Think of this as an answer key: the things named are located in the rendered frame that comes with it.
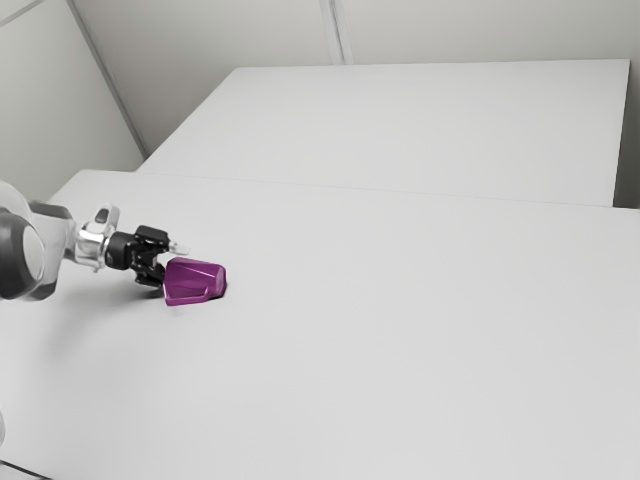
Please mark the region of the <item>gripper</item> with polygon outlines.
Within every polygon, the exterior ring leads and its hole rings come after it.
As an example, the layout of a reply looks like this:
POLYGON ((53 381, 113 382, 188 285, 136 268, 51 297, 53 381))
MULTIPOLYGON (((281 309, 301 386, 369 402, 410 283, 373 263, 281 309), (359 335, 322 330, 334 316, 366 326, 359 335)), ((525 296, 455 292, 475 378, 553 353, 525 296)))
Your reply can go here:
POLYGON ((161 288, 165 267, 158 261, 163 253, 189 254, 185 244, 168 240, 168 233, 150 226, 140 225, 133 234, 116 231, 106 247, 106 266, 115 270, 132 269, 135 281, 144 286, 161 288))

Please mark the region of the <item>purple faceted mug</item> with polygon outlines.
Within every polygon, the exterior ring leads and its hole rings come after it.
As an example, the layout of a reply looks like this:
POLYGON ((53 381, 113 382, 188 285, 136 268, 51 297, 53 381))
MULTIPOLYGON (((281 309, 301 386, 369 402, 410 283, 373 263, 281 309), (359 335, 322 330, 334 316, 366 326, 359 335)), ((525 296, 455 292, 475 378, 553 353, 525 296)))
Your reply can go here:
POLYGON ((226 269, 222 265, 185 257, 175 257, 166 265, 163 294, 168 306, 221 298, 226 288, 226 269))

